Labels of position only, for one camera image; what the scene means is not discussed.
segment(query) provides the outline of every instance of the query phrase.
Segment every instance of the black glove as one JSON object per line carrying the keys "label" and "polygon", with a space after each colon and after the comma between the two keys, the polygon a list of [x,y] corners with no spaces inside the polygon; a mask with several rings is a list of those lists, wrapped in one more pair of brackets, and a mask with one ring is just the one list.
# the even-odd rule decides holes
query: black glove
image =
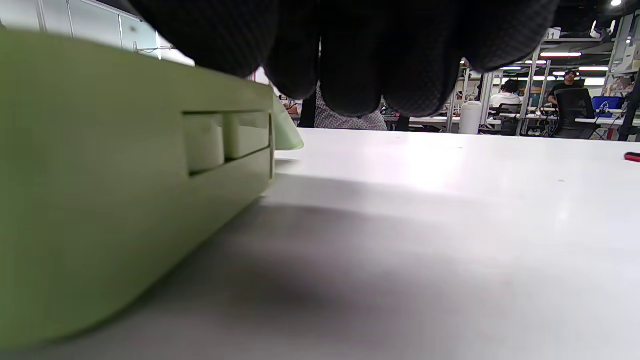
{"label": "black glove", "polygon": [[480,72],[525,58],[558,1],[129,0],[197,65],[240,77],[263,65],[294,99],[319,79],[327,105],[348,116],[381,96],[406,116],[439,111],[462,57]]}

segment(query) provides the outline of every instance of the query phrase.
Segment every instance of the shelf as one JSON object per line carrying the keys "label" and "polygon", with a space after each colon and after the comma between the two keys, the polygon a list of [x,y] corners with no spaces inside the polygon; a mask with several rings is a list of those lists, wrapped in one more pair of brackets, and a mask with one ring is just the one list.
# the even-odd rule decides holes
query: shelf
{"label": "shelf", "polygon": [[613,76],[623,76],[623,75],[633,75],[633,74],[637,74],[638,70],[625,70],[625,71],[619,71],[619,72],[612,72],[611,75]]}
{"label": "shelf", "polygon": [[563,43],[563,42],[602,42],[600,39],[596,38],[550,38],[545,39],[542,42],[553,42],[553,43]]}

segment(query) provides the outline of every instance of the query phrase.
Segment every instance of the green plastic housing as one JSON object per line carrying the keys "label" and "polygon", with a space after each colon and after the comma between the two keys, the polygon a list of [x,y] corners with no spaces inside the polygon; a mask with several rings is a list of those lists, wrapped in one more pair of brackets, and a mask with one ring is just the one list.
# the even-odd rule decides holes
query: green plastic housing
{"label": "green plastic housing", "polygon": [[37,33],[0,49],[0,348],[119,312],[273,177],[268,86]]}

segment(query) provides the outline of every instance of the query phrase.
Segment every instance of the red object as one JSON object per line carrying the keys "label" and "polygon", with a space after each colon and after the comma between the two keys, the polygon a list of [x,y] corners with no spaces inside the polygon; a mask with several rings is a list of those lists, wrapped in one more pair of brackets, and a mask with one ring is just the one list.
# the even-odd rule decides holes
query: red object
{"label": "red object", "polygon": [[636,163],[640,163],[640,154],[637,152],[628,152],[625,154],[625,160],[635,161]]}

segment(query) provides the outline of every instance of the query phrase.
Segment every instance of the white bottle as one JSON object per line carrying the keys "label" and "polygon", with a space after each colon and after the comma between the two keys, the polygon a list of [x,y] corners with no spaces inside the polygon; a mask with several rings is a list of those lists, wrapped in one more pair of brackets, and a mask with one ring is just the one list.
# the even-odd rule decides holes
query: white bottle
{"label": "white bottle", "polygon": [[462,106],[460,113],[460,130],[458,134],[477,135],[482,118],[482,103],[469,101]]}

